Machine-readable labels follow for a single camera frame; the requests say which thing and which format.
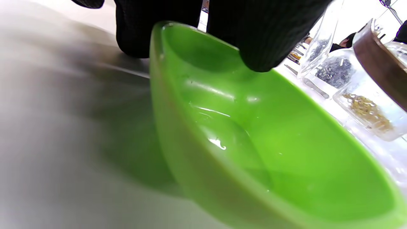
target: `black glove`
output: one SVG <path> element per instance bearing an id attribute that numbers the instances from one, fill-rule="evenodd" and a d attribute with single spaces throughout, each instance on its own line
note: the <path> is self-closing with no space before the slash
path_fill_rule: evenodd
<path id="1" fill-rule="evenodd" d="M 100 8 L 104 0 L 72 0 Z M 153 25 L 171 20 L 198 26 L 202 0 L 115 0 L 120 49 L 148 58 Z M 237 46 L 244 63 L 266 72 L 311 30 L 331 0 L 211 0 L 208 33 Z"/>

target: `table surface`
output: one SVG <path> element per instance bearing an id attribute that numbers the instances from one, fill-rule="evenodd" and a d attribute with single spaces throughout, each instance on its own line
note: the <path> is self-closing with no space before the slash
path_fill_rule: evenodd
<path id="1" fill-rule="evenodd" d="M 112 2 L 101 11 L 38 2 L 0 0 L 0 228 L 227 228 L 182 194 L 165 165 L 142 165 L 145 151 L 135 153 L 145 171 L 126 171 L 101 150 L 106 142 L 93 142 L 112 121 L 153 128 L 140 77 L 148 62 L 118 49 Z M 129 103 L 141 108 L 131 117 Z M 105 110 L 113 112 L 94 117 Z"/>

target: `plastic bowl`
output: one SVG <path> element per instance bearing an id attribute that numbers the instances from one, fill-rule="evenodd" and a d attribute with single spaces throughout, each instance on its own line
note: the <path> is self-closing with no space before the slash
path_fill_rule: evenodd
<path id="1" fill-rule="evenodd" d="M 159 141 L 185 193 L 242 229 L 395 229 L 398 188 L 369 152 L 275 71 L 195 28 L 153 29 Z"/>

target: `dark hair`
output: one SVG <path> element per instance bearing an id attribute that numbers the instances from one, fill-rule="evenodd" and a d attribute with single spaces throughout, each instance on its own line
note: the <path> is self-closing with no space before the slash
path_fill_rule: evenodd
<path id="1" fill-rule="evenodd" d="M 351 33 L 349 36 L 347 36 L 345 39 L 348 39 L 348 41 L 346 42 L 346 47 L 350 48 L 352 47 L 352 42 L 353 42 L 353 38 L 355 37 L 356 33 Z"/>

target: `wooden lid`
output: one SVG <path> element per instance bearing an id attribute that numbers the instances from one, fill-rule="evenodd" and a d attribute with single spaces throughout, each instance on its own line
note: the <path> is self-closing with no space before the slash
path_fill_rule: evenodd
<path id="1" fill-rule="evenodd" d="M 373 19 L 353 45 L 356 58 L 377 85 L 407 112 L 407 72 L 373 32 Z"/>

